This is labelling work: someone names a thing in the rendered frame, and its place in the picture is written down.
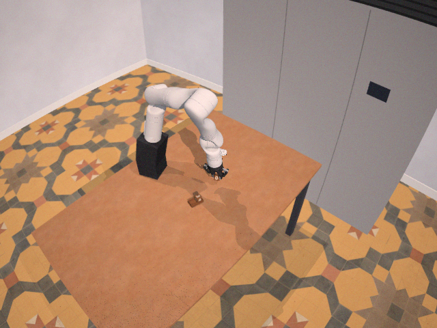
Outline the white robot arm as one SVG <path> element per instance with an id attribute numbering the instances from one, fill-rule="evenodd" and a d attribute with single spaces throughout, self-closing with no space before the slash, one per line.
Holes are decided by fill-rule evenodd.
<path id="1" fill-rule="evenodd" d="M 201 134 L 199 143 L 206 153 L 208 165 L 216 168 L 222 164 L 222 156 L 227 154 L 225 149 L 220 148 L 223 145 L 223 136 L 216 129 L 215 123 L 207 118 L 218 104 L 218 98 L 213 92 L 200 87 L 180 89 L 180 87 L 158 84 L 147 87 L 144 96 L 149 103 L 143 131 L 146 141 L 150 143 L 160 141 L 165 106 L 171 109 L 184 108 L 186 114 L 199 129 Z"/>

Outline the brown rectangular tray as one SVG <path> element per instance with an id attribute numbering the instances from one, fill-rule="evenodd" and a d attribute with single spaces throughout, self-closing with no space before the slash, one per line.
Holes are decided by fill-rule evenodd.
<path id="1" fill-rule="evenodd" d="M 191 208 L 194 207 L 194 206 L 196 206 L 196 205 L 199 205 L 199 204 L 203 203 L 204 200 L 203 200 L 203 198 L 202 198 L 202 201 L 199 201 L 199 202 L 197 202 L 197 203 L 196 203 L 196 202 L 197 202 L 197 201 L 195 200 L 195 198 L 192 198 L 192 199 L 188 200 L 188 203 L 190 204 Z"/>

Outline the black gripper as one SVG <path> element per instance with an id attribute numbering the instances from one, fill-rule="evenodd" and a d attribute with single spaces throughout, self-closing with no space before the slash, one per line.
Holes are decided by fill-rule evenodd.
<path id="1" fill-rule="evenodd" d="M 219 167 L 213 168 L 210 167 L 209 165 L 207 165 L 206 163 L 204 164 L 203 168 L 208 172 L 212 174 L 212 177 L 214 178 L 215 172 L 217 172 L 217 174 L 219 175 L 219 180 L 222 180 L 223 177 L 225 177 L 229 171 L 229 169 L 225 169 L 223 167 L 223 162 Z M 222 172 L 224 171 L 224 172 Z"/>

